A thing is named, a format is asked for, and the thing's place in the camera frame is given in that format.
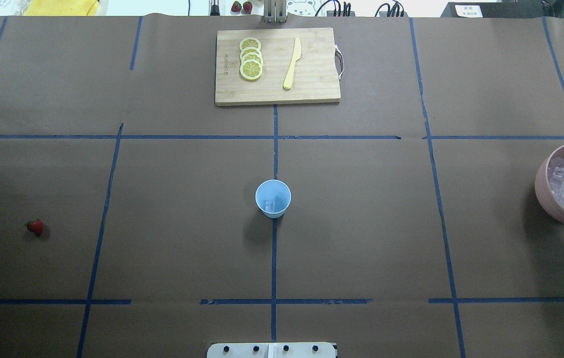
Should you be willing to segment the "ice cube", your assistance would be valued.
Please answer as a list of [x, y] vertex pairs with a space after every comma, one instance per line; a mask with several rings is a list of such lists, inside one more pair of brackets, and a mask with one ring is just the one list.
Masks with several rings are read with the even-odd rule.
[[274, 199], [267, 199], [264, 201], [264, 209], [267, 212], [275, 212], [275, 200]]

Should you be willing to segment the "light blue plastic cup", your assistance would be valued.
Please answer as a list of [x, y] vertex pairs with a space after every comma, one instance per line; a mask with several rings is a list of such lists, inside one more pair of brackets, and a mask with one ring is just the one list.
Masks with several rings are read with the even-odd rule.
[[[275, 212], [267, 212], [264, 209], [264, 201], [275, 200]], [[255, 202], [259, 210], [269, 218], [280, 218], [289, 208], [292, 200], [291, 190], [286, 183], [277, 179], [262, 182], [255, 193]]]

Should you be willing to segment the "bamboo cutting board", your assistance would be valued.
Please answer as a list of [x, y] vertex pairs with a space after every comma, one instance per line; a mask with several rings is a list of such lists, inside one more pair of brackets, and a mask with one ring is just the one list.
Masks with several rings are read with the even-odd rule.
[[[260, 40], [264, 66], [261, 77], [252, 82], [244, 80], [239, 72], [239, 43], [248, 37]], [[296, 63], [291, 90], [284, 90], [282, 84], [296, 37], [301, 39], [302, 56]], [[218, 31], [215, 75], [217, 106], [337, 103], [340, 100], [336, 42], [332, 27]]]

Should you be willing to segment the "yellow plastic knife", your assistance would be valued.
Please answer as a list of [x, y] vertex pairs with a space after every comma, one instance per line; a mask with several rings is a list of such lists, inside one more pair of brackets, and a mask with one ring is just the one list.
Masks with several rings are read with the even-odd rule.
[[296, 37], [293, 44], [293, 50], [291, 55], [291, 60], [289, 61], [288, 70], [286, 72], [282, 88], [284, 90], [291, 90], [294, 80], [295, 80], [295, 68], [296, 63], [301, 59], [302, 56], [302, 43], [301, 39]]

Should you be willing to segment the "lemon slice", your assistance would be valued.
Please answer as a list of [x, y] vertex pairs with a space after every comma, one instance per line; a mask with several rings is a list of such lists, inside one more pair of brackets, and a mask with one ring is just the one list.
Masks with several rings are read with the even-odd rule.
[[241, 58], [241, 67], [245, 66], [246, 64], [250, 64], [250, 66], [262, 67], [263, 58], [260, 54], [250, 52]]
[[241, 51], [245, 50], [246, 48], [255, 48], [260, 51], [262, 44], [257, 38], [248, 37], [241, 40], [241, 42], [239, 43], [239, 48]]
[[256, 47], [246, 47], [241, 50], [240, 59], [241, 63], [244, 63], [248, 60], [259, 61], [259, 63], [263, 61], [262, 53]]
[[261, 77], [263, 73], [263, 69], [264, 66], [257, 67], [257, 66], [250, 66], [250, 64], [246, 64], [243, 67], [240, 66], [239, 72], [244, 80], [252, 82]]

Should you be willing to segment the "tray strawberry right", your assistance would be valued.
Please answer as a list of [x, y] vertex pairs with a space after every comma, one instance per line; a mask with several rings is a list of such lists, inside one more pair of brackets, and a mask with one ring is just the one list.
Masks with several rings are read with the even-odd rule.
[[245, 1], [242, 3], [242, 12], [244, 14], [252, 14], [253, 4], [250, 1]]

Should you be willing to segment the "tray strawberry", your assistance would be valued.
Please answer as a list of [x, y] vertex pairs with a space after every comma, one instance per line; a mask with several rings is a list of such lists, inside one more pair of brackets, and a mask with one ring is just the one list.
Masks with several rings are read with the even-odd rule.
[[243, 9], [243, 5], [238, 0], [235, 0], [232, 3], [230, 11], [231, 13], [241, 13], [242, 9]]
[[250, 1], [245, 1], [242, 3], [242, 12], [244, 14], [252, 14], [253, 4]]

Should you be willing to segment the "tray strawberry left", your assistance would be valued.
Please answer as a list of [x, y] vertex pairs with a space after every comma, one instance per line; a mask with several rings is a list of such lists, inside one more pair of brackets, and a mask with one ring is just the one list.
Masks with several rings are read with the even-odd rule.
[[235, 0], [232, 3], [230, 11], [231, 13], [241, 13], [242, 9], [243, 9], [243, 5], [238, 0]]

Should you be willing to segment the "red strawberry on table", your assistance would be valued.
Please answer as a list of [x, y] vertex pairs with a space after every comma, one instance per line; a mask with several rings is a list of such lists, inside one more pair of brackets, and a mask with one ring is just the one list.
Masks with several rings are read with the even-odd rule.
[[27, 231], [34, 234], [37, 237], [40, 237], [43, 234], [45, 229], [45, 225], [40, 219], [29, 221], [25, 224]]

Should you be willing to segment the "yellow cloth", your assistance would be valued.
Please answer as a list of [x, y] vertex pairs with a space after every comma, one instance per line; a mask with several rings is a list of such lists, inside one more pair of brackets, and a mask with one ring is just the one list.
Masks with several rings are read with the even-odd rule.
[[25, 16], [93, 16], [99, 0], [32, 0]]

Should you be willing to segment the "aluminium frame post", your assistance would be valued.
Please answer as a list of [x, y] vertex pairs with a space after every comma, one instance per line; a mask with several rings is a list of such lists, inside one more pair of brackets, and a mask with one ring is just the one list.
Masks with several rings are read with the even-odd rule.
[[263, 9], [264, 23], [285, 23], [287, 21], [286, 0], [264, 0]]

